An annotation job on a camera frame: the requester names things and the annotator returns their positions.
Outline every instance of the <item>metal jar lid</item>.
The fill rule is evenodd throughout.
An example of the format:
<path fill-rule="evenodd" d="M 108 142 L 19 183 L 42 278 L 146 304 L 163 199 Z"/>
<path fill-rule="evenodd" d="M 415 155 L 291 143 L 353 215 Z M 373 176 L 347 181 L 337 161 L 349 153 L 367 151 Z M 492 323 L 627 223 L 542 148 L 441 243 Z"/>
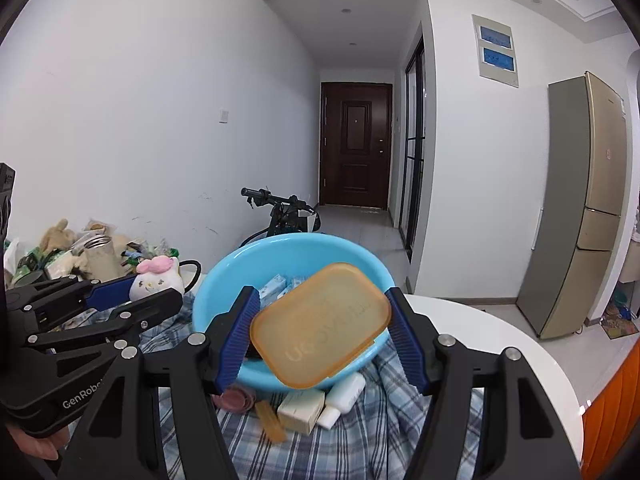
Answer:
<path fill-rule="evenodd" d="M 95 249 L 96 247 L 102 247 L 103 245 L 107 245 L 111 242 L 110 236 L 98 236 L 95 238 L 91 238 L 87 243 L 84 244 L 85 249 Z"/>

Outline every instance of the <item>doorway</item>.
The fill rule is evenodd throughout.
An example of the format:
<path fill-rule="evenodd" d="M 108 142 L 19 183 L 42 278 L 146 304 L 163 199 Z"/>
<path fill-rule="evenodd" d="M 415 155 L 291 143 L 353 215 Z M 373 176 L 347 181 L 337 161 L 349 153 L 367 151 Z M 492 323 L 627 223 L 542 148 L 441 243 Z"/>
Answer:
<path fill-rule="evenodd" d="M 409 60 L 406 75 L 406 135 L 404 140 L 404 176 L 400 206 L 399 230 L 404 248 L 411 261 L 414 252 L 415 230 L 420 212 L 420 194 L 424 174 L 425 57 L 424 41 L 420 40 Z"/>
<path fill-rule="evenodd" d="M 393 85 L 322 83 L 320 203 L 385 209 Z"/>

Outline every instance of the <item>refrigerator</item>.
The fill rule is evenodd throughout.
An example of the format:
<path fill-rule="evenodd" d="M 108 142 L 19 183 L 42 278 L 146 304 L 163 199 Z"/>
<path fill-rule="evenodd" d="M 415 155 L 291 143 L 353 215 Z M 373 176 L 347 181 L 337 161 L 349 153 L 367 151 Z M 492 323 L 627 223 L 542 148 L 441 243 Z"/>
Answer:
<path fill-rule="evenodd" d="M 589 72 L 549 85 L 548 96 L 545 199 L 516 301 L 539 338 L 585 321 L 611 259 L 626 175 L 620 96 Z"/>

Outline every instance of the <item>beige box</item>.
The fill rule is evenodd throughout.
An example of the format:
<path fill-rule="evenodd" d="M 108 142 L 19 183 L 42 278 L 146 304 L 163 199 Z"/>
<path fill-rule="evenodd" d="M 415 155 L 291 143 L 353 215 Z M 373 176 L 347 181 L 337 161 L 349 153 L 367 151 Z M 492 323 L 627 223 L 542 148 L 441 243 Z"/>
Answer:
<path fill-rule="evenodd" d="M 306 435 L 316 425 L 324 408 L 324 392 L 300 390 L 291 392 L 278 407 L 278 419 L 285 427 Z"/>

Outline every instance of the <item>white bottle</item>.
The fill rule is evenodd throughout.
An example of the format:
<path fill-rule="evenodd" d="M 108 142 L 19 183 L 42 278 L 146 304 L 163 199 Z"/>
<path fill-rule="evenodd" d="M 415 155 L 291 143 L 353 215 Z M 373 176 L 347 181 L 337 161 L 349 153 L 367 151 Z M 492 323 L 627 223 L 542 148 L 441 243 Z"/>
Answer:
<path fill-rule="evenodd" d="M 334 384 L 324 399 L 326 407 L 318 418 L 318 425 L 330 430 L 340 415 L 349 413 L 366 382 L 363 375 L 356 372 Z"/>

